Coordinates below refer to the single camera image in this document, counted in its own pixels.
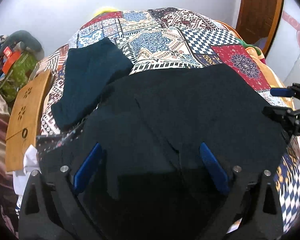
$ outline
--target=yellow cloth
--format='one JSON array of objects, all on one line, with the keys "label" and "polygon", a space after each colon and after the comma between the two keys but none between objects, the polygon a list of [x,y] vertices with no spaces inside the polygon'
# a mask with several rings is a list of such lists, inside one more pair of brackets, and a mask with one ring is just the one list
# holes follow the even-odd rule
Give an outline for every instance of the yellow cloth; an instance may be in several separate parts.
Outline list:
[{"label": "yellow cloth", "polygon": [[99,8],[94,14],[93,17],[96,17],[100,14],[106,13],[106,12],[117,12],[119,11],[118,9],[112,8],[112,7],[102,7]]},{"label": "yellow cloth", "polygon": [[[263,59],[265,56],[263,53],[261,53],[260,56],[258,56],[256,50],[253,47],[248,47],[246,48],[246,51],[250,55],[250,57],[254,60],[254,62],[258,65],[260,68],[261,72],[265,76],[267,82],[269,83],[270,87],[275,88],[275,87],[280,87],[280,88],[285,88],[285,85],[280,81],[280,79],[277,77],[277,75],[272,71],[271,68],[269,68],[266,64],[263,64],[260,59]],[[285,102],[288,107],[294,108],[294,104],[291,98],[281,98],[283,102]]]}]

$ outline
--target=checkered pattern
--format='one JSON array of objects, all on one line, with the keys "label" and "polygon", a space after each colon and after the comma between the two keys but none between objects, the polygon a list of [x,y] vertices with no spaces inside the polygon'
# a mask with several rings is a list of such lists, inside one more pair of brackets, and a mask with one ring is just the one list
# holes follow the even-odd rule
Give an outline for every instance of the checkered pattern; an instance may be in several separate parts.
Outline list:
[{"label": "checkered pattern", "polygon": [[151,26],[151,27],[148,27],[148,28],[144,28],[142,29],[143,31],[157,31],[157,30],[160,30],[162,29],[161,25],[156,25],[156,26]]},{"label": "checkered pattern", "polygon": [[122,52],[123,54],[131,60],[131,62],[133,64],[135,64],[137,62],[135,56],[133,55],[132,49],[130,47],[130,44],[126,44],[123,48],[122,48]]},{"label": "checkered pattern", "polygon": [[186,41],[193,53],[209,55],[215,54],[209,45],[209,41],[202,32],[195,32],[186,29],[181,29],[181,32],[186,38]]},{"label": "checkered pattern", "polygon": [[240,42],[228,31],[217,30],[217,31],[206,31],[205,35],[210,45],[230,45],[240,44]]},{"label": "checkered pattern", "polygon": [[293,181],[288,184],[284,194],[280,195],[283,231],[287,232],[297,215],[300,205],[300,172],[295,172]]},{"label": "checkered pattern", "polygon": [[119,49],[121,49],[127,43],[127,41],[130,40],[131,37],[133,37],[136,34],[138,34],[138,32],[126,33],[126,34],[123,34],[123,35],[119,36],[115,40],[115,43],[116,43],[117,47]]}]

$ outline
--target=mandala pattern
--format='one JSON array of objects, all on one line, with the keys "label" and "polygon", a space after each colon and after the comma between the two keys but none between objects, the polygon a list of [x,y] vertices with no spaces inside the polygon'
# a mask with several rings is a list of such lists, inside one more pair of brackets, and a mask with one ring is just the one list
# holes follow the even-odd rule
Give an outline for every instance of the mandala pattern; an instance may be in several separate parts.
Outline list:
[{"label": "mandala pattern", "polygon": [[118,33],[118,29],[117,29],[117,26],[115,24],[112,24],[112,25],[109,25],[109,26],[106,26],[103,28],[103,33],[104,35],[107,37],[107,36],[111,36],[115,33]]},{"label": "mandala pattern", "polygon": [[167,37],[162,36],[162,32],[142,33],[131,42],[131,45],[139,54],[141,48],[148,49],[151,53],[157,51],[170,50],[167,44],[171,42]]},{"label": "mandala pattern", "polygon": [[268,84],[265,76],[260,71],[258,65],[255,67],[259,71],[259,78],[250,78],[248,75],[246,75],[243,70],[243,72],[234,65],[234,63],[231,61],[232,57],[236,54],[244,55],[245,57],[250,59],[250,55],[246,52],[246,50],[241,45],[222,45],[222,46],[211,46],[213,51],[218,55],[218,57],[227,65],[229,65],[233,70],[235,70],[254,90],[266,90],[270,89],[270,85]]},{"label": "mandala pattern", "polygon": [[148,46],[148,42],[145,43],[145,47],[142,46],[139,48],[139,46],[134,46],[136,41],[138,41],[140,37],[142,38],[145,33],[146,35],[158,35],[158,31],[155,30],[133,33],[128,36],[124,35],[116,40],[118,48],[122,49],[124,55],[126,55],[126,57],[136,66],[131,73],[168,66],[188,68],[202,67],[200,62],[197,61],[189,51],[189,48],[184,42],[184,38],[177,28],[167,28],[161,32],[162,36],[160,35],[160,38],[163,37],[169,39],[169,41],[167,40],[167,42],[165,42],[166,44],[164,43],[164,46],[166,45],[169,49],[162,48],[163,50],[149,50],[145,48]]},{"label": "mandala pattern", "polygon": [[124,14],[124,18],[129,22],[139,22],[146,20],[146,14],[143,12],[130,11]]},{"label": "mandala pattern", "polygon": [[258,79],[260,77],[260,70],[255,62],[251,58],[238,53],[232,55],[230,60],[235,67],[240,69],[241,73],[247,75],[249,78]]}]

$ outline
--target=green patterned fabric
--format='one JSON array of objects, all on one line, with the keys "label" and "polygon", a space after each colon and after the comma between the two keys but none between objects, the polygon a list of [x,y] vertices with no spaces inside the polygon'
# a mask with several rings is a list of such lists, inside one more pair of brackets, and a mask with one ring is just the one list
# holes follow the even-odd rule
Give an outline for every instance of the green patterned fabric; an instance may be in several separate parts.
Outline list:
[{"label": "green patterned fabric", "polygon": [[0,82],[0,94],[6,102],[16,99],[18,91],[28,83],[37,62],[32,54],[25,51],[12,65],[4,80]]},{"label": "green patterned fabric", "polygon": [[253,45],[251,45],[251,44],[247,44],[245,41],[240,40],[240,39],[238,39],[238,38],[236,38],[236,39],[241,43],[241,45],[242,45],[245,49],[248,48],[248,47],[253,47],[253,48],[256,50],[258,56],[261,55],[261,50],[260,50],[258,47],[253,46]]}]

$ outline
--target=bed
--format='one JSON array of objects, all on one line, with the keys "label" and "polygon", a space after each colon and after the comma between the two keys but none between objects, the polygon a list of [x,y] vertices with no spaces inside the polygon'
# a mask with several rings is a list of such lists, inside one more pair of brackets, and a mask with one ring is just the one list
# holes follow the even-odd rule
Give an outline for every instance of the bed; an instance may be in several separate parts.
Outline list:
[{"label": "bed", "polygon": [[[117,11],[98,15],[83,25],[52,55],[37,65],[37,75],[50,69],[55,76],[44,101],[41,118],[42,138],[66,138],[60,134],[51,105],[62,97],[67,52],[108,37],[134,64],[130,74],[163,68],[202,68],[226,63],[273,106],[294,108],[289,98],[270,95],[272,87],[284,87],[266,65],[261,50],[243,47],[240,35],[227,24],[204,15],[179,9],[159,8],[146,11]],[[300,138],[293,137],[274,176],[286,232],[300,204]]]}]

